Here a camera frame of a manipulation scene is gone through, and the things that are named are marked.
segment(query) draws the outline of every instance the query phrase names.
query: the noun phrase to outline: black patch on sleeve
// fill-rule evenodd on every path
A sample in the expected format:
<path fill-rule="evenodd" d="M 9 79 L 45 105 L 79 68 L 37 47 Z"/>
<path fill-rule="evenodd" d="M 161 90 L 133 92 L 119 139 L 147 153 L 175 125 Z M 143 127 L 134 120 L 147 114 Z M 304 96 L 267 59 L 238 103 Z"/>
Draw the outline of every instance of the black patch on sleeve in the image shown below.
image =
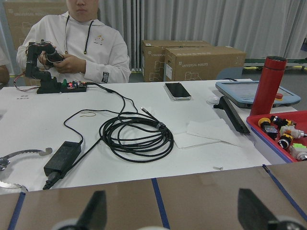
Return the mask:
<path fill-rule="evenodd" d="M 103 76 L 102 76 L 102 80 L 101 82 L 103 83 L 107 83 L 107 80 L 109 79 L 109 73 L 108 72 L 104 72 Z"/>

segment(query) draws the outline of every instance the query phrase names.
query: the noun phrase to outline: white table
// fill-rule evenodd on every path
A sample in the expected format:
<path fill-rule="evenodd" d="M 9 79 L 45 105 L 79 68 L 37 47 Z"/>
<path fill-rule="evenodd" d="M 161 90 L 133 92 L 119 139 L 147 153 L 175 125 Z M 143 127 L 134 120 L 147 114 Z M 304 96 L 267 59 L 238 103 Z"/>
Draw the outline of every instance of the white table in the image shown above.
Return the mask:
<path fill-rule="evenodd" d="M 213 106 L 206 102 L 209 97 L 221 95 L 215 83 L 215 80 L 182 82 L 192 95 L 190 101 L 170 100 L 165 92 L 164 82 L 104 86 L 133 99 L 138 109 L 144 107 L 165 123 L 173 133 L 180 133 L 186 131 L 189 121 L 228 119 L 223 110 L 213 109 Z M 14 87 L 3 88 L 0 91 L 0 156 L 26 149 L 44 150 L 46 147 L 51 147 L 55 153 L 64 141 L 80 141 L 77 134 L 63 125 L 66 118 L 82 109 L 108 109 L 119 112 L 121 107 L 122 100 L 117 95 L 109 94 L 95 86 L 88 88 L 87 92 L 54 94 L 36 94 L 35 90 L 21 92 Z M 276 108 L 273 112 L 291 110 L 294 109 Z M 133 111 L 129 103 L 126 111 Z M 247 109 L 238 109 L 243 120 L 249 112 Z M 112 117 L 113 115 L 108 113 L 96 113 L 91 117 L 76 116 L 69 122 L 69 125 L 81 132 L 85 138 L 82 153 L 97 141 L 99 127 Z M 254 135 L 238 132 L 234 135 L 244 139 L 244 148 L 223 142 L 186 149 L 178 149 L 175 145 L 165 158 L 144 164 L 118 158 L 101 141 L 53 188 L 203 173 L 216 171 L 216 167 L 231 170 L 270 164 L 254 147 Z M 13 157 L 5 171 L 0 172 L 0 180 L 22 184 L 29 191 L 41 190 L 47 179 L 43 167 L 51 156 L 41 157 L 26 153 Z"/>

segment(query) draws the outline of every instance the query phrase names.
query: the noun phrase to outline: smartphone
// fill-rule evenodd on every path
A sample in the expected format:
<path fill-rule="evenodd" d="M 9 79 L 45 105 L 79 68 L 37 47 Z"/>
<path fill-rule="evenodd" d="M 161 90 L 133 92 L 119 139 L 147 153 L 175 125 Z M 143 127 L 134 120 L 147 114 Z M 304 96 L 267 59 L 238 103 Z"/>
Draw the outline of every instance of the smartphone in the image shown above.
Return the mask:
<path fill-rule="evenodd" d="M 180 82 L 165 83 L 165 90 L 173 100 L 190 100 L 191 95 Z"/>

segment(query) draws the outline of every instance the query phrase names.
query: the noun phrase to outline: logo on hoodie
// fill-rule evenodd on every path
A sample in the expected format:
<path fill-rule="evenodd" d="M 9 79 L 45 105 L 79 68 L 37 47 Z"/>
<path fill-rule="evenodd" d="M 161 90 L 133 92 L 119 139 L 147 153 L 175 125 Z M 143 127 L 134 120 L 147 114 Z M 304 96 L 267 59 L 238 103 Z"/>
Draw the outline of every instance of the logo on hoodie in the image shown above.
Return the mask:
<path fill-rule="evenodd" d="M 104 39 L 102 38 L 102 35 L 98 35 L 98 36 L 95 38 L 94 43 L 95 43 L 95 44 L 99 44 L 99 45 L 102 46 L 102 41 L 103 41 L 103 40 L 104 40 Z"/>

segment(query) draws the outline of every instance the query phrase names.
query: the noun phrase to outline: power adapter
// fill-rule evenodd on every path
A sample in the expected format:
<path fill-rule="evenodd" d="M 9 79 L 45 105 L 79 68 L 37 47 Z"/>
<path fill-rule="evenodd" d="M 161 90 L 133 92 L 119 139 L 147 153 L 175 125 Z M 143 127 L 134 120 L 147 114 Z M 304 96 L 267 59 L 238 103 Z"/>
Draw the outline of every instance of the power adapter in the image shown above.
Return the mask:
<path fill-rule="evenodd" d="M 44 166 L 48 177 L 43 190 L 51 188 L 59 179 L 64 178 L 81 152 L 81 143 L 65 141 Z"/>

